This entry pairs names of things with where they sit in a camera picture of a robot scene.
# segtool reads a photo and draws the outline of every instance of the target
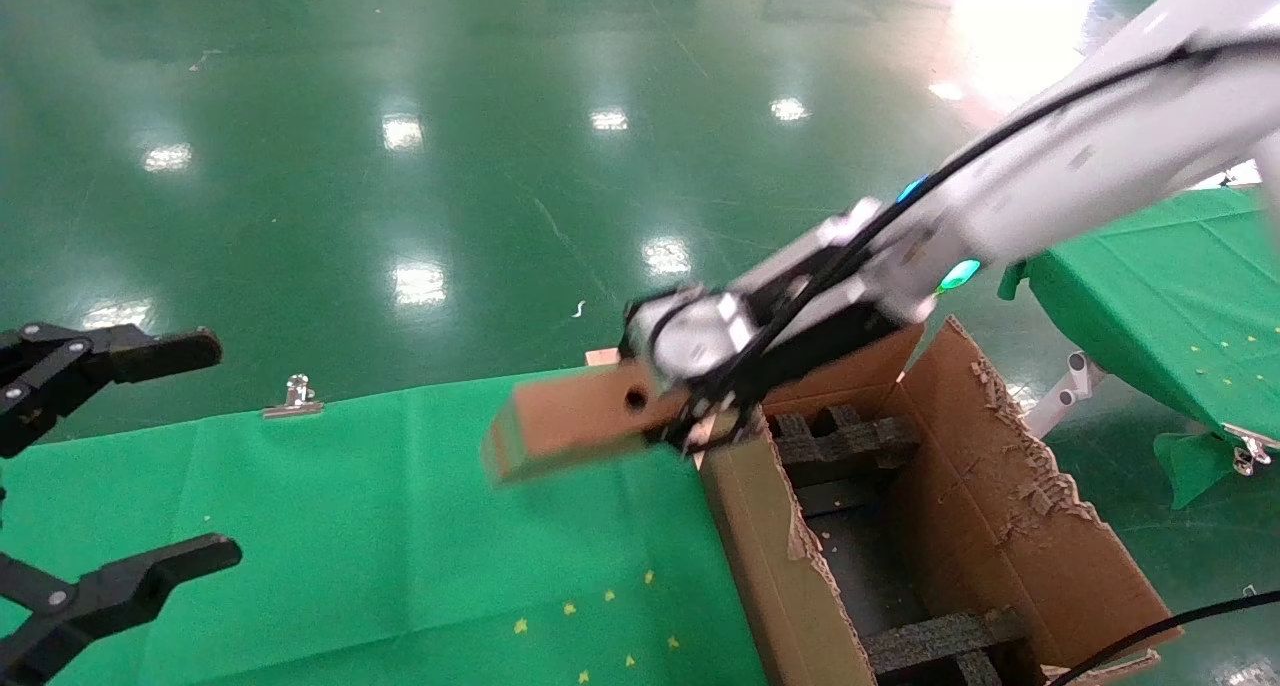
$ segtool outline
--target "glossy floor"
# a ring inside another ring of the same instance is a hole
[[[223,366],[56,436],[573,366],[627,298],[891,198],[1153,0],[0,0],[0,323],[205,325]],[[948,294],[1024,398],[1070,346]],[[1181,422],[1106,384],[1052,443],[1171,608],[1280,586],[1275,475],[1172,513]],[[1151,683],[1274,683],[1276,614]]]

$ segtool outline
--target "black wire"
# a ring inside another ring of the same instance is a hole
[[[1192,609],[1189,612],[1184,612],[1178,616],[1171,616],[1164,621],[1157,621],[1156,623],[1152,623],[1151,626],[1140,631],[1134,631],[1133,634],[1125,636],[1124,639],[1120,639],[1115,644],[1111,644],[1106,649],[1102,649],[1101,651],[1084,659],[1083,662],[1080,662],[1079,666],[1076,666],[1071,671],[1055,678],[1052,682],[1050,682],[1048,686],[1065,686],[1066,683],[1070,683],[1071,681],[1075,681],[1076,678],[1083,676],[1089,669],[1101,667],[1102,664],[1116,658],[1125,650],[1133,649],[1133,646],[1137,646],[1138,644],[1146,641],[1147,639],[1158,636],[1171,628],[1178,628],[1179,626],[1185,626],[1188,623],[1192,623],[1193,621],[1199,621],[1202,618],[1222,616],[1224,613],[1244,610],[1247,608],[1253,608],[1253,607],[1262,607],[1266,604],[1274,604],[1276,602],[1280,602],[1280,591],[1266,591],[1265,594],[1254,594],[1252,596],[1242,596],[1239,599],[1231,599],[1229,602],[1222,602],[1220,604],[1201,607],[1198,609]]]
[[[1007,124],[998,127],[998,129],[992,131],[991,134],[984,136],[984,138],[978,140],[970,148],[964,150],[959,156],[952,157],[951,161],[943,163],[942,168],[937,172],[932,172],[909,195],[904,198],[897,200],[897,202],[891,203],[884,211],[878,212],[876,218],[868,221],[863,230],[858,232],[854,239],[849,241],[841,252],[837,253],[835,259],[828,261],[808,284],[800,289],[794,299],[788,299],[774,316],[765,323],[765,325],[756,331],[753,339],[745,344],[741,352],[736,353],[727,363],[718,367],[714,375],[705,381],[704,387],[698,389],[700,393],[691,395],[690,401],[685,404],[685,410],[681,411],[681,417],[687,416],[689,406],[695,402],[695,399],[708,398],[712,403],[719,402],[723,395],[728,394],[732,389],[733,379],[741,370],[742,363],[746,363],[754,358],[759,358],[760,355],[773,344],[773,340],[782,334],[782,330],[795,320],[797,314],[800,314],[819,293],[829,289],[835,285],[837,276],[845,273],[854,273],[868,259],[872,253],[868,253],[868,244],[887,225],[892,224],[896,218],[906,212],[906,209],[914,206],[920,198],[924,198],[929,191],[938,188],[943,180],[950,179],[961,168],[969,166],[970,163],[977,161],[978,157],[984,156],[989,150],[996,148],[997,145],[1006,142],[1006,140],[1012,138],[1012,136],[1019,134],[1020,131],[1027,129],[1027,127],[1036,124],[1044,116],[1052,115],[1052,113],[1059,111],[1061,108],[1068,108],[1070,104],[1079,102],[1083,99],[1091,97],[1093,93],[1101,92],[1101,90],[1111,88],[1111,86],[1124,83],[1124,81],[1133,79],[1135,76],[1147,74],[1149,70],[1157,70],[1158,68],[1174,67],[1178,63],[1184,61],[1210,61],[1212,58],[1221,56],[1225,52],[1247,52],[1254,51],[1254,49],[1261,49],[1261,51],[1276,51],[1280,49],[1280,38],[1277,36],[1262,36],[1262,38],[1243,38],[1235,40],[1230,44],[1217,44],[1206,45],[1206,47],[1189,47],[1189,45],[1179,45],[1174,51],[1165,54],[1161,58],[1152,58],[1152,60],[1133,63],[1133,65],[1120,68],[1120,70],[1112,72],[1110,76],[1101,76],[1098,79],[1089,81],[1076,86],[1068,93],[1057,95],[1057,97],[1051,99],[1048,102],[1041,104],[1038,108],[1033,108],[1032,111],[1024,113],[1024,115],[1014,118],[1014,120],[1007,122]]]

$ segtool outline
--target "cardboard flap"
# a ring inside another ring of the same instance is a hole
[[[1115,531],[1028,434],[1005,381],[955,317],[881,416],[904,412],[928,444],[897,477],[890,512],[932,612],[1012,605],[1041,663],[1053,666],[1170,617]]]
[[[708,452],[701,477],[774,686],[874,686],[835,580],[768,439]]]
[[[887,387],[897,381],[902,375],[902,369],[915,352],[915,347],[924,335],[923,323],[906,326],[896,334],[887,335],[874,344],[856,349],[845,358],[827,363],[822,369],[809,372],[800,381],[791,381],[777,387],[764,398],[765,413],[788,411],[788,402],[820,398],[827,403],[835,403],[838,395],[846,392],[859,392],[873,387]]]

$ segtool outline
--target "green table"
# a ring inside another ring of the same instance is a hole
[[[54,683],[763,686],[689,462],[489,486],[481,436],[517,380],[33,445],[5,472],[10,555],[74,580],[209,531],[244,550]],[[4,607],[0,634],[26,617]]]
[[[1005,273],[1103,369],[1210,427],[1162,435],[1181,508],[1231,472],[1234,424],[1280,436],[1280,267],[1261,195],[1197,189]]]

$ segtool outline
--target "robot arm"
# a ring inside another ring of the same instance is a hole
[[[1160,0],[895,202],[860,200],[723,289],[632,305],[625,366],[682,402],[644,434],[686,453],[735,440],[773,387],[928,317],[957,267],[1032,256],[1251,156],[1275,207],[1280,0]]]

